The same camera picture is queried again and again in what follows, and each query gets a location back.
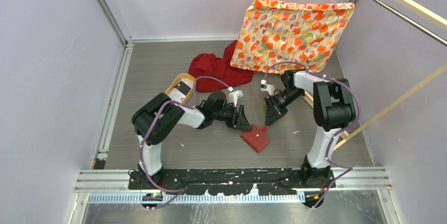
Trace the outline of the red leather card holder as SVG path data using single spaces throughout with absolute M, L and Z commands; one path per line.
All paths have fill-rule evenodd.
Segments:
M 241 138 L 256 152 L 260 153 L 269 143 L 270 137 L 267 135 L 269 126 L 261 127 L 251 125 L 251 130 L 244 131 Z

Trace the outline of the yellow oval tray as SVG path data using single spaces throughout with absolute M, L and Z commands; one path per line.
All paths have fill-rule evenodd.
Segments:
M 174 101 L 186 104 L 192 95 L 194 81 L 195 78 L 193 76 L 187 73 L 181 73 L 165 90 L 165 94 Z

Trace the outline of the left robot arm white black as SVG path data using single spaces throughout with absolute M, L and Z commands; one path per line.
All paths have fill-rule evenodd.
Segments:
M 162 142 L 178 124 L 202 130 L 221 121 L 227 127 L 250 131 L 244 106 L 237 104 L 240 91 L 230 93 L 231 99 L 223 91 L 212 92 L 207 99 L 195 107 L 186 106 L 171 99 L 165 93 L 159 93 L 132 117 L 131 123 L 140 143 L 139 170 L 141 182 L 149 189 L 156 189 L 162 181 Z

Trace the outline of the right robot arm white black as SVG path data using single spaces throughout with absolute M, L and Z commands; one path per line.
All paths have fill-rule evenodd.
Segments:
M 305 70 L 286 70 L 280 77 L 284 90 L 276 92 L 266 79 L 260 88 L 265 97 L 265 126 L 270 126 L 288 110 L 287 106 L 308 92 L 313 97 L 313 115 L 317 131 L 311 150 L 305 156 L 300 178 L 307 187 L 315 187 L 329 177 L 330 158 L 342 129 L 356 119 L 354 98 L 347 79 L 334 80 Z

